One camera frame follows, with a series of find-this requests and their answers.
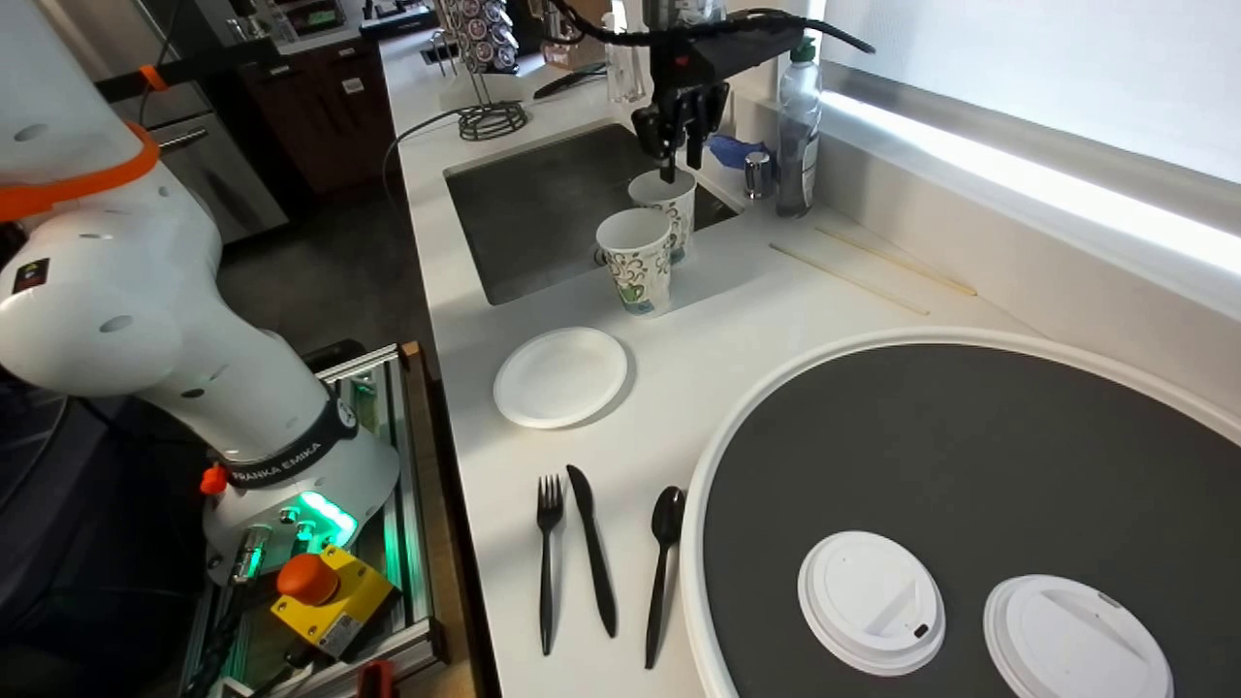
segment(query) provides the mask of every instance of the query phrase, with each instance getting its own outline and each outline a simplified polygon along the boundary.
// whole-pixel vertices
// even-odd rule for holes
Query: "cabinet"
[[[380,173],[392,120],[371,47],[339,43],[276,67],[245,67],[239,82],[316,195]]]

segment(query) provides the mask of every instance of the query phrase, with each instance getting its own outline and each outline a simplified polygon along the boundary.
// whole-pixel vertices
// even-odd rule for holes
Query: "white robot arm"
[[[276,536],[353,542],[397,485],[397,448],[221,303],[216,224],[164,161],[95,195],[62,187],[137,161],[142,139],[30,0],[3,3],[0,94],[0,213],[26,228],[0,272],[0,363],[48,392],[141,396],[208,441],[230,466],[207,506],[216,582],[278,563],[263,563]],[[38,188],[70,198],[38,209]]]

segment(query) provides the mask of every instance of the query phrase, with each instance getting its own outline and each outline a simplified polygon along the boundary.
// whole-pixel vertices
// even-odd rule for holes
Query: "kitchen counter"
[[[471,99],[464,74],[426,67],[432,36],[384,47],[397,130]],[[542,76],[494,76],[497,98],[529,98]],[[508,139],[460,142],[454,120],[401,148],[420,272],[446,388],[454,453],[504,695],[517,698],[691,698],[700,678],[684,595],[657,669],[645,669],[645,615],[657,568],[650,502],[663,485],[691,485],[720,425],[771,381],[824,351],[875,335],[1022,335],[1058,351],[1041,323],[1022,323],[972,281],[865,242],[857,224],[815,213],[798,219],[744,209],[694,236],[674,268],[667,315],[619,315],[607,272],[489,307],[446,173],[590,130],[616,120],[607,82],[529,104],[533,123]],[[534,332],[596,325],[626,341],[631,388],[603,417],[570,430],[525,430],[494,408],[499,359]],[[574,462],[596,492],[603,538],[619,602],[610,638],[590,590],[577,506],[563,520],[563,593],[555,652],[541,652],[534,482]]]

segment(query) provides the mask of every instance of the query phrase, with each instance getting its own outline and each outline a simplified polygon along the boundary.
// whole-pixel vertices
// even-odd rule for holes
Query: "bottle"
[[[815,201],[819,170],[819,67],[815,43],[803,39],[789,49],[789,71],[776,82],[776,213],[803,217]]]

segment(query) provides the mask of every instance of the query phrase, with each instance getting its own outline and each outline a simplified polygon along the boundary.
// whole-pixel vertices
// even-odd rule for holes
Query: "black utensil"
[[[570,471],[570,488],[574,488],[581,525],[586,525],[592,604],[596,604],[596,615],[607,620],[607,633],[616,635],[616,593],[612,593],[607,547],[603,547],[596,522],[592,522],[592,492],[590,492],[590,482],[581,469],[568,466],[568,471]]]
[[[663,586],[667,586],[667,555],[684,538],[684,488],[663,488],[650,510],[650,536],[658,538],[657,586],[650,586],[650,611],[647,611],[647,666],[657,666],[658,638],[663,638]]]
[[[541,532],[542,532],[542,568],[541,568],[541,644],[542,656],[552,656],[552,635],[555,635],[555,611],[552,611],[552,532],[560,525],[563,516],[563,485],[560,475],[541,482]]]
[[[555,76],[555,82],[547,82],[547,83],[534,90],[534,99],[547,99],[547,98],[555,98],[555,94],[568,94],[570,83],[603,74],[607,67],[610,67],[610,61],[590,61],[590,67],[581,67],[581,71],[574,71],[574,74],[568,74],[568,76]]]

